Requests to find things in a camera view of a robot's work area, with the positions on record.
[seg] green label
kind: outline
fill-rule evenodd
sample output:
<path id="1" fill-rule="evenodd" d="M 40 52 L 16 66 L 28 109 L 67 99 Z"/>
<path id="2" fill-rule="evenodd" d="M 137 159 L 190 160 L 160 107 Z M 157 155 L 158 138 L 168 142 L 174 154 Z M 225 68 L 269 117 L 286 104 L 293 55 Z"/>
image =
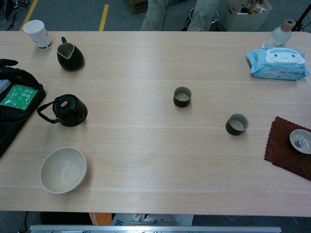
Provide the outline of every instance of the green label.
<path id="1" fill-rule="evenodd" d="M 14 85 L 0 105 L 26 110 L 36 93 L 31 87 Z"/>

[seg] black pitcher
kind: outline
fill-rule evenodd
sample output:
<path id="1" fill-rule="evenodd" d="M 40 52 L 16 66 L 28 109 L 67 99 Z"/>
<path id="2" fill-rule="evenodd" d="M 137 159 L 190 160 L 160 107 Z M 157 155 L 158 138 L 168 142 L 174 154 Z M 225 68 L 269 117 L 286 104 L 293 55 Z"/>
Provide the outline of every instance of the black pitcher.
<path id="1" fill-rule="evenodd" d="M 84 65 L 84 57 L 81 51 L 73 44 L 68 43 L 64 37 L 62 37 L 62 42 L 57 48 L 59 64 L 67 70 L 78 70 Z"/>

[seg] metal bar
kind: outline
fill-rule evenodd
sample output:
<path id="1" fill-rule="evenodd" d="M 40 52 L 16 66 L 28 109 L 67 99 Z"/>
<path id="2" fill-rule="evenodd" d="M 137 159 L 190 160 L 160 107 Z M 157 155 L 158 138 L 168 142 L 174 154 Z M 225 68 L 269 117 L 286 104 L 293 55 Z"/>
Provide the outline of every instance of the metal bar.
<path id="1" fill-rule="evenodd" d="M 137 231 L 137 232 L 216 232 L 216 233 L 280 233 L 280 227 L 206 227 L 206 226 L 76 226 L 34 225 L 31 231 Z"/>
<path id="2" fill-rule="evenodd" d="M 307 16 L 307 14 L 309 13 L 309 11 L 311 10 L 311 3 L 310 3 L 310 5 L 306 8 L 306 10 L 305 10 L 305 12 L 302 14 L 302 16 L 299 18 L 299 20 L 298 21 L 296 21 L 296 24 L 295 24 L 295 26 L 293 27 L 293 29 L 292 29 L 292 32 L 294 32 L 294 31 L 300 31 L 300 29 L 301 29 L 301 26 L 302 26 L 302 21 L 303 21 L 303 19 Z"/>

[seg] wet wipes package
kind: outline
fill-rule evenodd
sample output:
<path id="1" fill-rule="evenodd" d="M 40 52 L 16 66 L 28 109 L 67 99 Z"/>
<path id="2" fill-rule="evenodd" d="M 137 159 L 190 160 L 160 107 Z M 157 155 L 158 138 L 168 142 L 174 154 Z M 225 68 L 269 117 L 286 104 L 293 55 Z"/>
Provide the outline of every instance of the wet wipes package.
<path id="1" fill-rule="evenodd" d="M 289 48 L 264 48 L 246 53 L 257 78 L 298 80 L 309 74 L 305 54 Z"/>

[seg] teapot handle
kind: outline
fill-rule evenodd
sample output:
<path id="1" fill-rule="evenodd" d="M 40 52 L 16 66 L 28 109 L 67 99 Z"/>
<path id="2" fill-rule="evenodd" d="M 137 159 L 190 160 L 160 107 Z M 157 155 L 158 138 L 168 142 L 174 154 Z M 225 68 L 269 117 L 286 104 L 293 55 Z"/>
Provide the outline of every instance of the teapot handle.
<path id="1" fill-rule="evenodd" d="M 48 118 L 46 115 L 44 115 L 44 114 L 42 113 L 42 111 L 43 111 L 44 109 L 46 109 L 47 107 L 49 107 L 51 104 L 56 103 L 56 102 L 58 102 L 58 98 L 56 98 L 56 99 L 55 99 L 54 101 L 52 101 L 51 103 L 43 104 L 42 106 L 40 106 L 40 107 L 37 108 L 37 113 L 39 114 L 39 116 L 42 117 L 43 119 L 45 119 L 46 121 L 48 121 L 49 123 L 52 123 L 52 124 L 58 123 L 59 120 L 58 120 L 58 119 L 52 120 L 52 119 Z"/>
<path id="2" fill-rule="evenodd" d="M 63 43 L 67 43 L 66 38 L 62 37 L 62 42 L 63 42 Z"/>

